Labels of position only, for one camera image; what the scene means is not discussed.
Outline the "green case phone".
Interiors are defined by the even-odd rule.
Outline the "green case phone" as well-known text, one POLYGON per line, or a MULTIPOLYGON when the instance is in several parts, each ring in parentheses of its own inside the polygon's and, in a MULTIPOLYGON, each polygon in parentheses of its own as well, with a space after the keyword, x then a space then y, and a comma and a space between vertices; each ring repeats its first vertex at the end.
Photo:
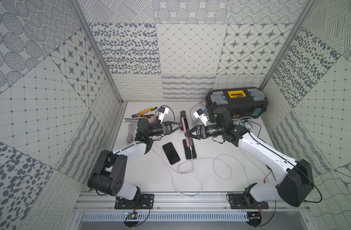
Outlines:
POLYGON ((184 146, 184 150, 185 150, 185 156, 187 160, 191 160, 191 159, 196 159, 197 155, 196 155, 196 150, 195 147, 188 147, 186 140, 183 140, 183 146, 184 146))

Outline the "blue black phone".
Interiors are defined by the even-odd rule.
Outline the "blue black phone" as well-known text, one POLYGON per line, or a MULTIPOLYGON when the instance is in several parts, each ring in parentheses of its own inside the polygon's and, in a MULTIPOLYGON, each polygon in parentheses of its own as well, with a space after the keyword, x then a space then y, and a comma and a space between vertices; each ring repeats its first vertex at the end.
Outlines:
POLYGON ((171 165, 174 165, 180 161, 180 157, 174 147, 174 145, 169 142, 162 146, 162 149, 171 165))

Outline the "pink case phone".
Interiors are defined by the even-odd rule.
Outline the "pink case phone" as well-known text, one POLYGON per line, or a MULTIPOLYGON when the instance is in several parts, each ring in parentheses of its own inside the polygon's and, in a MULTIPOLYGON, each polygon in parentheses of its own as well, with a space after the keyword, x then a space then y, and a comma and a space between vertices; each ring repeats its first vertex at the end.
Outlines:
MULTIPOLYGON (((187 118, 186 117, 182 118, 182 124, 183 124, 184 132, 186 134, 188 132, 188 122, 187 122, 187 118)), ((186 136, 186 143, 187 143, 187 146, 189 148, 192 147, 192 140, 189 140, 189 138, 187 136, 186 136)))

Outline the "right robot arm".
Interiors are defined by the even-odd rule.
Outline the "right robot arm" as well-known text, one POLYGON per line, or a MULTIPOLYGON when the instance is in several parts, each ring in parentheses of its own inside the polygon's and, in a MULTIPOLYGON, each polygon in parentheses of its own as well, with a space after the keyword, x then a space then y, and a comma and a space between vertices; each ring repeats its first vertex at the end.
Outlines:
POLYGON ((226 108, 217 108, 214 117, 216 123, 213 125, 184 128, 185 136, 198 140, 222 136, 225 141, 258 158, 279 177, 274 183, 252 183, 245 188, 243 201, 247 207, 253 201, 284 201, 293 207, 299 207, 305 201, 315 187, 312 167, 308 161, 297 161, 260 141, 244 125, 234 124, 231 113, 226 108))

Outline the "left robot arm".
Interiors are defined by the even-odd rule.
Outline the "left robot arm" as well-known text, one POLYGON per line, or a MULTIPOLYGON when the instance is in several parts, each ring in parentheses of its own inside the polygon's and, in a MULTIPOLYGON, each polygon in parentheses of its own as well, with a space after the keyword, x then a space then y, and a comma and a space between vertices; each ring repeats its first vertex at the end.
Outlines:
POLYGON ((183 128, 179 122, 151 123, 145 118, 139 119, 133 143, 121 150, 104 150, 99 154, 88 178, 88 187, 100 196, 110 195, 138 203, 141 189, 125 182, 127 164, 151 150, 155 141, 152 137, 170 135, 183 128))

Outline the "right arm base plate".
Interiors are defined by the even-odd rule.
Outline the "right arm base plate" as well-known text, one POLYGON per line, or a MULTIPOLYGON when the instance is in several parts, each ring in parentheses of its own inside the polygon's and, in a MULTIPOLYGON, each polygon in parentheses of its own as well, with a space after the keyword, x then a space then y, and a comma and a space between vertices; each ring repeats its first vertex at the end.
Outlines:
POLYGON ((250 195, 227 193, 226 198, 231 209, 269 209, 267 202, 257 202, 250 195))

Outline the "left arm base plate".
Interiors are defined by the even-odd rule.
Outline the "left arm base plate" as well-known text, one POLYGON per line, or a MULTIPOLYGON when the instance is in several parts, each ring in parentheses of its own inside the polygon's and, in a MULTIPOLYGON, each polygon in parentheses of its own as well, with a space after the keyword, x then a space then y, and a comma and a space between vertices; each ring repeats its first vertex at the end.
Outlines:
POLYGON ((140 193, 133 200, 116 197, 116 210, 125 209, 153 209, 154 194, 140 193))

